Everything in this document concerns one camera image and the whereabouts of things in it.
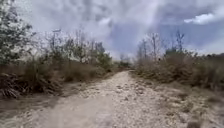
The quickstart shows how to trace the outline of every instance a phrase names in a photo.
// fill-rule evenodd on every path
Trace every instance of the rock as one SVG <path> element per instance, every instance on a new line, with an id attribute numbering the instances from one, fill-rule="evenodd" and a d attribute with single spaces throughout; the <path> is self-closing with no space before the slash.
<path id="1" fill-rule="evenodd" d="M 122 89 L 122 87 L 120 85 L 117 86 L 118 89 Z"/>
<path id="2" fill-rule="evenodd" d="M 201 123 L 198 121 L 188 122 L 187 128 L 201 128 Z"/>
<path id="3" fill-rule="evenodd" d="M 125 98 L 124 98 L 124 101 L 128 101 L 128 97 L 125 97 Z"/>

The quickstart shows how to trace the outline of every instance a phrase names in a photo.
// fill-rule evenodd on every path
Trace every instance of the cloudy sky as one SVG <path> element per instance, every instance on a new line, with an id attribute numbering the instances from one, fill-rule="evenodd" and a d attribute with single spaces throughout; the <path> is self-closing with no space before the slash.
<path id="1" fill-rule="evenodd" d="M 17 0 L 21 17 L 39 33 L 83 28 L 112 53 L 133 55 L 147 32 L 170 42 L 185 33 L 185 47 L 224 52 L 224 0 Z"/>

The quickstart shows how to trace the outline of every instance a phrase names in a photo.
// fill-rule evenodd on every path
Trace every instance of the shrub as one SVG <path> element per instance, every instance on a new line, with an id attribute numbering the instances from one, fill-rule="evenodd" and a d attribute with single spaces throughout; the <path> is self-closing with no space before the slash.
<path id="1" fill-rule="evenodd" d="M 138 73 L 160 82 L 179 81 L 184 84 L 224 89 L 224 58 L 219 55 L 196 56 L 188 51 L 168 50 L 160 61 L 148 62 Z"/>

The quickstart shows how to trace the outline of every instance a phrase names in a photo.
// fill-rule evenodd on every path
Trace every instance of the treeline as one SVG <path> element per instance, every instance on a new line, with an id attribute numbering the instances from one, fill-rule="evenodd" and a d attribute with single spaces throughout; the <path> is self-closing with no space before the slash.
<path id="1" fill-rule="evenodd" d="M 166 45 L 159 34 L 148 34 L 138 48 L 136 73 L 170 83 L 224 89 L 224 55 L 198 55 L 184 48 L 185 35 L 176 32 L 175 42 Z"/>
<path id="2" fill-rule="evenodd" d="M 61 83 L 102 77 L 114 69 L 102 42 L 81 30 L 74 36 L 60 31 L 37 39 L 32 26 L 16 13 L 11 0 L 0 2 L 0 97 L 35 92 L 59 94 Z"/>

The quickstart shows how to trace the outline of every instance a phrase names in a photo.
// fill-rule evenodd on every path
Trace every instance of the dirt path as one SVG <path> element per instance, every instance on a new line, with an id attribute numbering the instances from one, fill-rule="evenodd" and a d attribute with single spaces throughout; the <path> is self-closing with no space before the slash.
<path id="1" fill-rule="evenodd" d="M 147 84 L 141 82 L 121 72 L 78 95 L 61 98 L 54 108 L 4 120 L 0 128 L 186 128 L 189 116 L 177 118 L 162 107 L 163 91 L 139 86 Z"/>

